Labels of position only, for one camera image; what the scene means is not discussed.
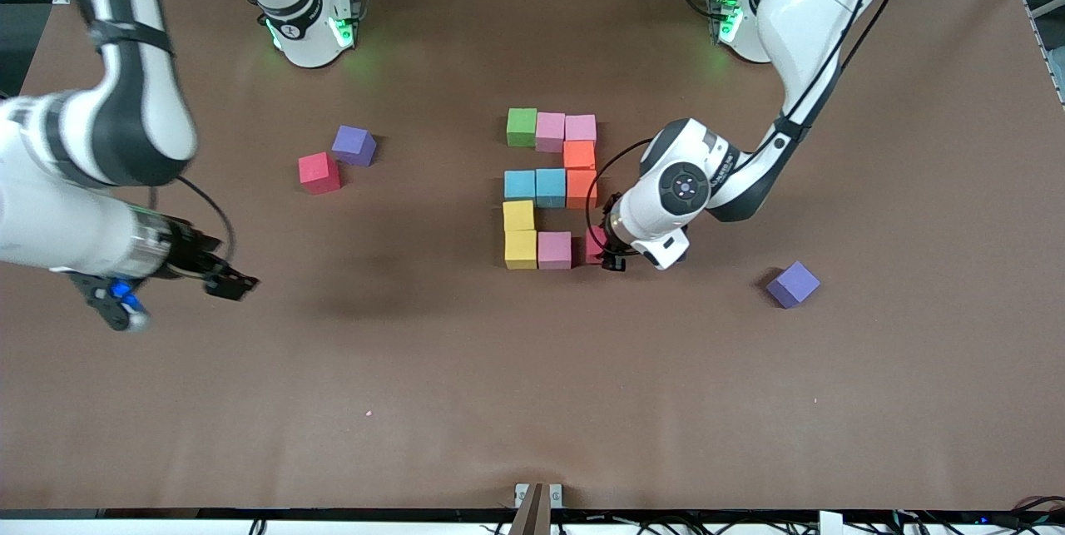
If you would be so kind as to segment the purple foam cube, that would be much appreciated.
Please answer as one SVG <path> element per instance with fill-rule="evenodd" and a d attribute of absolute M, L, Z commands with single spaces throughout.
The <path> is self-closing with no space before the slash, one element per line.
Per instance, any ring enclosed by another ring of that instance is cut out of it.
<path fill-rule="evenodd" d="M 809 268 L 796 261 L 783 269 L 775 278 L 765 286 L 765 291 L 775 299 L 780 307 L 792 309 L 820 288 L 821 281 Z"/>
<path fill-rule="evenodd" d="M 368 130 L 341 125 L 335 129 L 331 151 L 345 165 L 368 167 L 375 160 L 377 145 Z"/>

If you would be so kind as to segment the green foam cube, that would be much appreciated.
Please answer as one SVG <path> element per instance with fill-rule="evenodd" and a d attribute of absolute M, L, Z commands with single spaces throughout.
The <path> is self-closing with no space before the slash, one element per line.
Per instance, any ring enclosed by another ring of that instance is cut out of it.
<path fill-rule="evenodd" d="M 506 142 L 510 147 L 535 148 L 537 109 L 511 107 L 506 120 Z"/>

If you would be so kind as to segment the silver metal bracket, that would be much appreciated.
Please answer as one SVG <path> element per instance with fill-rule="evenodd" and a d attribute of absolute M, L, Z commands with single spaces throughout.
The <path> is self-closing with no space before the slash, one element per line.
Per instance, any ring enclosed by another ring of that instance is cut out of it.
<path fill-rule="evenodd" d="M 521 504 L 524 502 L 525 497 L 532 492 L 532 484 L 517 484 L 513 489 L 513 507 L 520 508 Z M 564 508 L 564 489 L 561 484 L 543 484 L 542 493 L 548 498 L 548 506 L 551 509 L 563 509 Z"/>

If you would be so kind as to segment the brown table cover sheet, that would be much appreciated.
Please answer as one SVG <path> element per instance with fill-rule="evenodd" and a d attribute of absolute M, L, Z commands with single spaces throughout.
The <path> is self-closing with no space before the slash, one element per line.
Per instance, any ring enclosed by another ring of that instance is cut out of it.
<path fill-rule="evenodd" d="M 261 285 L 149 283 L 121 334 L 0 266 L 0 508 L 1065 496 L 1065 109 L 1023 0 L 891 0 L 757 216 L 624 273 L 503 266 L 503 172 L 559 162 L 506 111 L 596 115 L 600 161 L 687 117 L 754 148 L 777 76 L 682 0 L 370 0 L 320 70 L 246 0 L 164 5 L 189 178 Z M 375 160 L 311 195 L 341 125 Z M 796 261 L 821 285 L 784 309 Z"/>

